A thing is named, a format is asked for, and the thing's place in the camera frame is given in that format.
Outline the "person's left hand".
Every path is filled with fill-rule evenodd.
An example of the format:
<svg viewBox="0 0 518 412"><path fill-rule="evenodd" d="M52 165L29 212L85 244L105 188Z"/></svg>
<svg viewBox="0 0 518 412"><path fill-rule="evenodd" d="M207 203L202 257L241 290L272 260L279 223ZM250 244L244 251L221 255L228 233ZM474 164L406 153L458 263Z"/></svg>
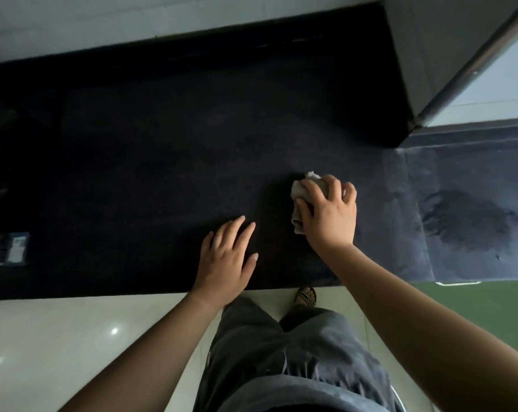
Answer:
<svg viewBox="0 0 518 412"><path fill-rule="evenodd" d="M191 293L209 308L217 311L231 303L244 290L240 288L240 274L243 264L252 255L247 255L246 252L256 223L251 222L244 230L241 228L233 249L226 251L220 250L220 228L217 229L214 232L211 250L205 260L199 261Z"/></svg>

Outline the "metal door frame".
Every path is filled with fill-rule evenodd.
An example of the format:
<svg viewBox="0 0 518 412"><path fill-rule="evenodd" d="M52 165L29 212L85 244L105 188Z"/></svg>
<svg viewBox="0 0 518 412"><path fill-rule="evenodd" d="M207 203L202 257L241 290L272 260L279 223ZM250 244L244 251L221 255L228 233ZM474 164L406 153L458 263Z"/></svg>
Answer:
<svg viewBox="0 0 518 412"><path fill-rule="evenodd" d="M430 45L451 70L417 116L422 127L518 119L518 0L471 1Z"/></svg>

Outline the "grey trousers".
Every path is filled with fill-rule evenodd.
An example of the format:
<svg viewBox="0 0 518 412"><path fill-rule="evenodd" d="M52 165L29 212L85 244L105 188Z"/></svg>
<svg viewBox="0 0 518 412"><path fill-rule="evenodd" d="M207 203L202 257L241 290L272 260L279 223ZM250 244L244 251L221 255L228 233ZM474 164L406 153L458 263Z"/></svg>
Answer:
<svg viewBox="0 0 518 412"><path fill-rule="evenodd" d="M277 321L227 305L193 412L406 412L389 374L335 311L297 304Z"/></svg>

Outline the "person's left forearm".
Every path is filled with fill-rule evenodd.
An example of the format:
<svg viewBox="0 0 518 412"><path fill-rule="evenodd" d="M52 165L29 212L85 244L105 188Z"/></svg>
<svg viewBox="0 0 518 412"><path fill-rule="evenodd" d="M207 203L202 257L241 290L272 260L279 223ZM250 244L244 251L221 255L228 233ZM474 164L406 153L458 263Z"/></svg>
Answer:
<svg viewBox="0 0 518 412"><path fill-rule="evenodd" d="M208 326L227 302L193 290L58 412L164 412Z"/></svg>

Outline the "person's right forearm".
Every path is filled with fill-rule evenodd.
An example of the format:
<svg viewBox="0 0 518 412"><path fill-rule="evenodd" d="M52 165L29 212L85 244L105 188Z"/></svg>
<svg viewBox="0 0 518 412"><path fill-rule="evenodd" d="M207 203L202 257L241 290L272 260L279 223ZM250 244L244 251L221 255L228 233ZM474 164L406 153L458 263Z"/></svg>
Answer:
<svg viewBox="0 0 518 412"><path fill-rule="evenodd" d="M352 244L315 244L393 356L441 412L518 412L518 352Z"/></svg>

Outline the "person's right hand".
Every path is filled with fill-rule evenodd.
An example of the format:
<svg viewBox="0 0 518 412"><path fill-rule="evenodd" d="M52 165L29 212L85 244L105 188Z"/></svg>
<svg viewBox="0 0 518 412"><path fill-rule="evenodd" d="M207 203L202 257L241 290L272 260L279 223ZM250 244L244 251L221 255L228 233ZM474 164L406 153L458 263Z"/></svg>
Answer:
<svg viewBox="0 0 518 412"><path fill-rule="evenodd" d="M311 248L325 259L340 250L353 247L357 222L357 190L350 182L342 183L342 201L329 201L319 186L310 179L303 179L315 206L315 229L304 229Z"/></svg>

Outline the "black woven sandal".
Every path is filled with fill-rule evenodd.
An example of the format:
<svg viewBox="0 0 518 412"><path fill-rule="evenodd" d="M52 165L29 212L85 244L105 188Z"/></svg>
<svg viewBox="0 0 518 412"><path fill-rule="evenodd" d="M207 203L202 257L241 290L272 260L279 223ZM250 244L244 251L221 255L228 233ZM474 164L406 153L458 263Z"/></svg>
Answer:
<svg viewBox="0 0 518 412"><path fill-rule="evenodd" d="M308 308L315 308L317 303L317 294L314 288L310 286L303 286L297 290L294 298L296 306L306 306Z"/></svg>

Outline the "dark blue carpet mat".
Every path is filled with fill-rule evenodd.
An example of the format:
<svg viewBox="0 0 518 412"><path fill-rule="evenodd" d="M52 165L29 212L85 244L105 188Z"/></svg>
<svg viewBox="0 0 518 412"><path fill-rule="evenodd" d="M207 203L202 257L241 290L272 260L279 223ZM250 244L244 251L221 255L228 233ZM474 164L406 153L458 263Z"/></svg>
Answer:
<svg viewBox="0 0 518 412"><path fill-rule="evenodd" d="M340 281L294 233L313 171L407 282L518 280L518 127L412 139L384 6L0 65L0 300L186 292L256 222L250 290Z"/></svg>

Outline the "white cleaning cloth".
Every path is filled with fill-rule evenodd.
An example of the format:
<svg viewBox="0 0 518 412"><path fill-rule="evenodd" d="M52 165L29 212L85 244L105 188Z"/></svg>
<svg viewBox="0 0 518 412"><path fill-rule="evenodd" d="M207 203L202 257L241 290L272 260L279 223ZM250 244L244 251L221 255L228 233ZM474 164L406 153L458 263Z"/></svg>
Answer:
<svg viewBox="0 0 518 412"><path fill-rule="evenodd" d="M310 171L305 174L304 179L310 179L312 182L317 184L324 194L325 197L329 194L329 186L328 184L315 172ZM300 212L300 208L297 205L297 200L304 200L309 207L312 206L312 198L310 193L303 185L302 181L293 181L291 186L290 197L294 203L294 207L291 215L291 223L294 226L294 233L296 235L305 235L303 219Z"/></svg>

